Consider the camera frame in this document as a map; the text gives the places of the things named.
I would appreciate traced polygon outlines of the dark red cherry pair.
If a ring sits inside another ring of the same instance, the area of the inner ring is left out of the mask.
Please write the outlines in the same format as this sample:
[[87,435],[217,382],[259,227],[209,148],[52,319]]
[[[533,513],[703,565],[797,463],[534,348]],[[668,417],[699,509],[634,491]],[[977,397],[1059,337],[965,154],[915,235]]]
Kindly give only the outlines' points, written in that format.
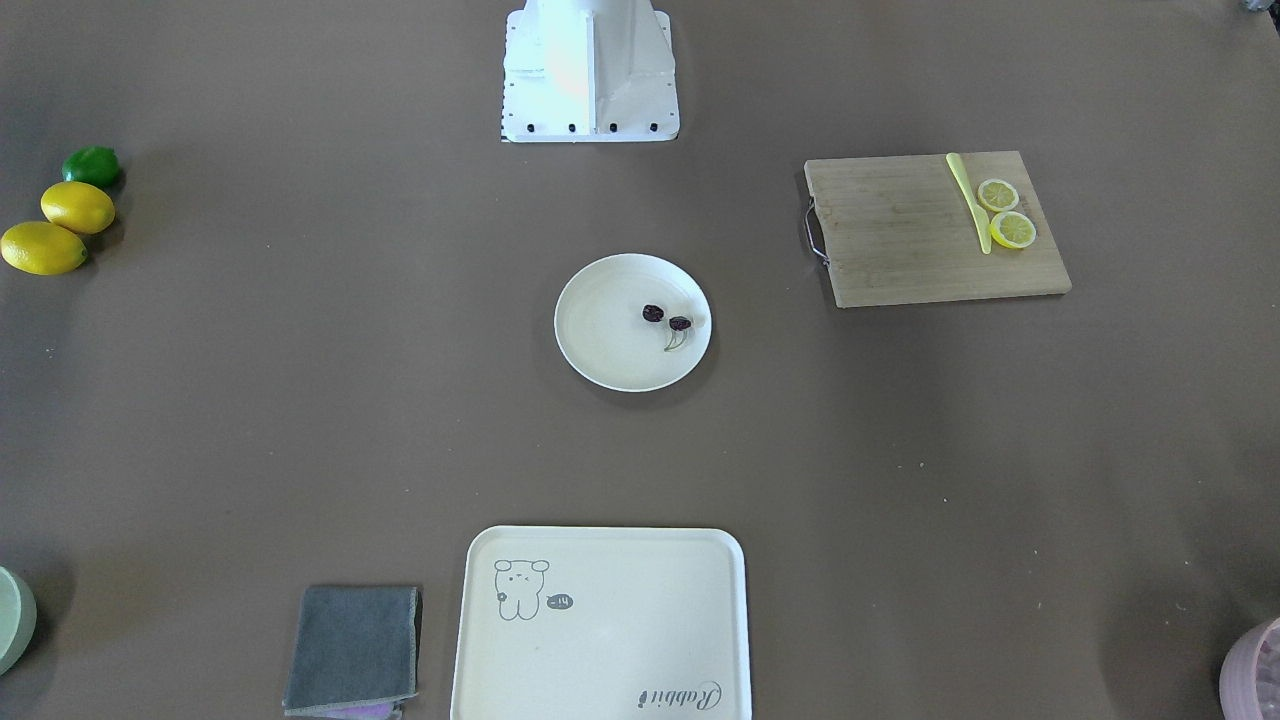
[[689,332],[692,328],[692,320],[689,316],[684,315],[667,316],[666,310],[654,304],[644,305],[641,315],[645,322],[653,324],[666,323],[668,331],[664,346],[666,352],[673,352],[675,350],[681,348],[686,343],[689,338]]

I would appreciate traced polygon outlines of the cream round plate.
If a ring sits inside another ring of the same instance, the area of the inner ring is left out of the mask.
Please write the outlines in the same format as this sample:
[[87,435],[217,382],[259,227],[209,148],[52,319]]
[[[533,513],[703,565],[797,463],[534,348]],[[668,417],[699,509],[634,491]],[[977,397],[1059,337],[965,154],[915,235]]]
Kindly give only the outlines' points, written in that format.
[[[686,343],[666,352],[666,323],[641,315],[654,304],[692,320]],[[588,380],[620,392],[662,389],[701,361],[714,329],[708,297],[682,268],[662,258],[623,252],[588,264],[566,283],[554,311],[566,361]]]

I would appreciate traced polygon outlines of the cream rectangular tray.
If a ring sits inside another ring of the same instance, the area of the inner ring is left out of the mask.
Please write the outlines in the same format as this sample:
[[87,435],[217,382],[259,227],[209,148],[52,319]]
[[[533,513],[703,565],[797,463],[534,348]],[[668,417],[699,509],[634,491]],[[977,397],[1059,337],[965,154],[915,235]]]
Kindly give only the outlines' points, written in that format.
[[485,529],[466,556],[451,716],[750,719],[740,543],[719,529]]

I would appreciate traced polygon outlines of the wooden cutting board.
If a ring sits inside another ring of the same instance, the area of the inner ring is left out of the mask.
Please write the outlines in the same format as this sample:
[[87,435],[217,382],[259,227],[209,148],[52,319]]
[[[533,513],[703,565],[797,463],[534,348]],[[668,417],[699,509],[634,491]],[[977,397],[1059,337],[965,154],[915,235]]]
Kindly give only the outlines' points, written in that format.
[[1073,282],[1021,154],[964,152],[973,184],[1010,182],[1018,210],[1038,232],[1029,249],[980,242],[942,154],[812,159],[805,215],[813,252],[826,264],[838,307],[1059,295]]

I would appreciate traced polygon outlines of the yellow plastic knife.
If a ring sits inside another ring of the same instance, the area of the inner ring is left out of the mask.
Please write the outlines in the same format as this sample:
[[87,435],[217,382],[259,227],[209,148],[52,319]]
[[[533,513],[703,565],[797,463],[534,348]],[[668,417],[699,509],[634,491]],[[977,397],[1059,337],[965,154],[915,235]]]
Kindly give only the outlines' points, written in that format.
[[975,186],[970,181],[965,161],[963,160],[963,156],[959,152],[947,152],[945,155],[945,161],[952,174],[952,178],[955,179],[957,187],[960,188],[966,208],[972,215],[980,251],[984,255],[989,255],[992,252],[989,215],[987,210],[977,200]]

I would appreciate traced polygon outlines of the grey folded cloth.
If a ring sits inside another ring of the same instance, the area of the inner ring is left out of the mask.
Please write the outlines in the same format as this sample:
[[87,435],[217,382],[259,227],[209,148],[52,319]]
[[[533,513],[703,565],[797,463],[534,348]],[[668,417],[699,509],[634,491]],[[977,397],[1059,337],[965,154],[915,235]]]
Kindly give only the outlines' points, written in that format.
[[417,694],[419,589],[311,585],[300,602],[287,717],[401,719]]

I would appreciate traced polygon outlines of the yellow lemon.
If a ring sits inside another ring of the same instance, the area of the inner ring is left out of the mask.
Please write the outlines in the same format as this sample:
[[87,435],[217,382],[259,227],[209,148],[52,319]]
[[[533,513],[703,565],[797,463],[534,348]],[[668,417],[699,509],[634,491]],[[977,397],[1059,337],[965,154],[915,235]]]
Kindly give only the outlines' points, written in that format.
[[3,233],[3,259],[35,275],[60,275],[79,268],[90,256],[84,241],[51,222],[23,222]]
[[100,234],[116,219],[111,197],[100,187],[79,181],[46,188],[40,208],[49,222],[77,234]]

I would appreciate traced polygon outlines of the green lime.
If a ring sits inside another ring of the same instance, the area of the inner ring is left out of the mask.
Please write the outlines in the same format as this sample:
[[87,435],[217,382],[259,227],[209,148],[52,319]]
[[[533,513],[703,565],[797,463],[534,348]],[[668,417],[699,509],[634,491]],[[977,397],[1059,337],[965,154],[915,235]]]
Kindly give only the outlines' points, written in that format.
[[77,149],[61,164],[61,178],[67,182],[92,184],[101,190],[116,183],[122,164],[111,147],[90,145]]

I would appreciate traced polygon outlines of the mint green bowl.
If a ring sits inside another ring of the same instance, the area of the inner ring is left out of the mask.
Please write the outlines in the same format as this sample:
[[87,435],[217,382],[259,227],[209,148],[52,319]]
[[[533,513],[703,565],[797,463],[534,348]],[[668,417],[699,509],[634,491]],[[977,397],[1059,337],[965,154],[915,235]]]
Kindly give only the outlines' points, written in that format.
[[1,568],[1,674],[8,673],[26,652],[37,614],[29,584],[8,568]]

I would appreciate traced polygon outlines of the pink bowl with ice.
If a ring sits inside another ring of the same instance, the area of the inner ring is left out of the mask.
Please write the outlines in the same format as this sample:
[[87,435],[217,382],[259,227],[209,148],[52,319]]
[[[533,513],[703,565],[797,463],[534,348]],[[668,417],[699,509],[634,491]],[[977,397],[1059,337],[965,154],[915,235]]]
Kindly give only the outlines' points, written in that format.
[[1247,632],[1219,674],[1225,719],[1279,719],[1279,619]]

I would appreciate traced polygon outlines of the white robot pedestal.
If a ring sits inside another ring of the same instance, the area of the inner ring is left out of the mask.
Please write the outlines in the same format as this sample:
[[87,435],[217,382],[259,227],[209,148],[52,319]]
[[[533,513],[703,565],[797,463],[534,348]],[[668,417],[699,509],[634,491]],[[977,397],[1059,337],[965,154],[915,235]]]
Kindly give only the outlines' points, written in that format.
[[527,1],[507,15],[503,69],[506,142],[678,137],[671,19],[649,1]]

